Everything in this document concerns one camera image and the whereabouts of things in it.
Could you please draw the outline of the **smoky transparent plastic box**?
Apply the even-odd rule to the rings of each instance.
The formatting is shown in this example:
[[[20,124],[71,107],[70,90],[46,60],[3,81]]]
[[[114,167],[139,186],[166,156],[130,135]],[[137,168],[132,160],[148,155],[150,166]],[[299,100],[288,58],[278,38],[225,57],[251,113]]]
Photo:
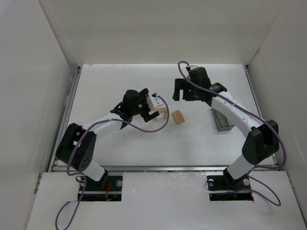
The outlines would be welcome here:
[[[222,113],[212,108],[213,118],[218,132],[230,131],[235,125],[228,120]]]

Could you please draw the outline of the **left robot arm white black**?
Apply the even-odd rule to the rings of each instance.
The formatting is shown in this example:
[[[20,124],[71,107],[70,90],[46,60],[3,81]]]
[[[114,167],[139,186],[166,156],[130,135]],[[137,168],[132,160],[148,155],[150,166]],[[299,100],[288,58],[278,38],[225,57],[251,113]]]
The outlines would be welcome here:
[[[162,99],[156,94],[150,95],[147,88],[140,92],[127,90],[122,101],[100,120],[83,126],[71,123],[57,148],[56,158],[104,188],[108,171],[93,160],[96,141],[125,128],[134,116],[140,115],[145,122],[158,117],[159,112],[153,110],[162,105]]]

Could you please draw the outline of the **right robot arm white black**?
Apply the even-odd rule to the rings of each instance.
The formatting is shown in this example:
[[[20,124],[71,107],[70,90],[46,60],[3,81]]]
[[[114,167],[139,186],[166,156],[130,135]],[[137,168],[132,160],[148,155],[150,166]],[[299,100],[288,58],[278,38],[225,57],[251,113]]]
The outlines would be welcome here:
[[[264,159],[279,150],[278,124],[265,121],[239,105],[227,88],[220,83],[212,84],[204,67],[187,65],[188,76],[175,80],[173,100],[205,102],[220,112],[245,137],[241,155],[222,175],[207,177],[211,191],[237,191],[245,188],[248,173]]]

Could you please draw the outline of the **engraved wood block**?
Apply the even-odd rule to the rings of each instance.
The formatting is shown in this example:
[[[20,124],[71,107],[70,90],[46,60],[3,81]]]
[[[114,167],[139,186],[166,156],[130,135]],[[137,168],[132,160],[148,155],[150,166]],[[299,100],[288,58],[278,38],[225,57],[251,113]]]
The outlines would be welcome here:
[[[180,110],[175,111],[175,114],[177,116],[177,120],[178,120],[179,124],[185,122],[185,119],[184,119],[184,117],[183,117],[183,115],[182,115]]]

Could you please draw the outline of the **plain wood block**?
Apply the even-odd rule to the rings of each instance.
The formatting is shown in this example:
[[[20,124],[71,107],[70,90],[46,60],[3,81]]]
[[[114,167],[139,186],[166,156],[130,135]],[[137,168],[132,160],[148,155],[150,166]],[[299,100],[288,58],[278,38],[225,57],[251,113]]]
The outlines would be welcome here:
[[[159,113],[163,113],[163,114],[168,113],[168,110],[166,107],[155,108],[154,110],[158,111]]]

